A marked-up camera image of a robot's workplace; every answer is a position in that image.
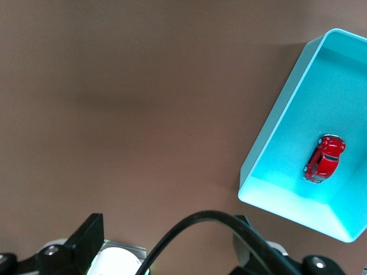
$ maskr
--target cable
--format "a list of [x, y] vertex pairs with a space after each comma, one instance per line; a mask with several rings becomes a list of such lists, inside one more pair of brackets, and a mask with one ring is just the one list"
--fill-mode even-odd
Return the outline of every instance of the cable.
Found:
[[197, 212], [176, 224], [155, 246], [135, 275], [144, 275], [163, 249], [183, 230], [199, 222], [213, 221], [230, 228], [244, 242], [268, 274], [300, 274], [283, 256], [268, 246], [257, 232], [237, 218], [220, 211]]

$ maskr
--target screw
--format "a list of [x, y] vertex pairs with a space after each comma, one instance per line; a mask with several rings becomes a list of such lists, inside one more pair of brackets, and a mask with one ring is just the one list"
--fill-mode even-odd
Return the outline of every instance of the screw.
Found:
[[45, 255], [52, 256], [58, 251], [58, 248], [54, 245], [49, 246], [46, 251]]
[[7, 261], [7, 258], [4, 255], [0, 254], [0, 264], [3, 264], [6, 261]]
[[312, 258], [312, 263], [317, 266], [318, 268], [325, 268], [326, 267], [326, 264], [324, 261], [322, 261], [319, 257], [313, 257]]

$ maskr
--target turquoise tray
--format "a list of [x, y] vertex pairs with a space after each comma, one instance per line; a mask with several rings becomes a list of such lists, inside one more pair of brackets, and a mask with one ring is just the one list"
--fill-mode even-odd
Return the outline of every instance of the turquoise tray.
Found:
[[[346, 143], [334, 175], [303, 179], [317, 140]], [[367, 39], [333, 29], [304, 47], [241, 168], [239, 199], [344, 242], [367, 228]]]

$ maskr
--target brown surface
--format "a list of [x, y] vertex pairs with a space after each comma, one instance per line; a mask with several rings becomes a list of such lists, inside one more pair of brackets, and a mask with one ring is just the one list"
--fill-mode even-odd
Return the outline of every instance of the brown surface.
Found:
[[[106, 238], [150, 251], [199, 210], [246, 214], [296, 260], [350, 274], [345, 244], [241, 203], [239, 169], [303, 45], [367, 36], [365, 1], [0, 3], [0, 250], [21, 258], [102, 212]], [[155, 274], [228, 274], [231, 234], [180, 235]]]

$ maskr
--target red toy car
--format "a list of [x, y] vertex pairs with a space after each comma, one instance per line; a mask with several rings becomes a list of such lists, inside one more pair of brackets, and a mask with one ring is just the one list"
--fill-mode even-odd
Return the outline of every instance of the red toy car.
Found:
[[345, 142], [340, 137], [320, 137], [308, 164], [303, 168], [304, 179], [313, 183], [321, 183], [328, 179], [337, 169], [340, 154], [344, 150]]

